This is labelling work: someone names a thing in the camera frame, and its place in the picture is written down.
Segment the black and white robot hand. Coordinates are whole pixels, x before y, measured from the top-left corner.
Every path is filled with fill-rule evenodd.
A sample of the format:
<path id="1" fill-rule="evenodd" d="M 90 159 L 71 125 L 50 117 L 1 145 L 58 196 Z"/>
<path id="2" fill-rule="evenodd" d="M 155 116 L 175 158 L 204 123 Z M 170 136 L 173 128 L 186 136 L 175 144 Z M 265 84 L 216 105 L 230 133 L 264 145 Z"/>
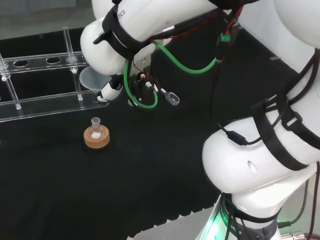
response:
<path id="1" fill-rule="evenodd" d="M 155 109 L 159 102 L 158 89 L 153 77 L 149 73 L 139 72 L 127 78 L 113 75 L 97 94 L 97 100 L 106 104 L 115 100 L 124 91 L 128 97 L 128 105 L 144 111 Z"/>

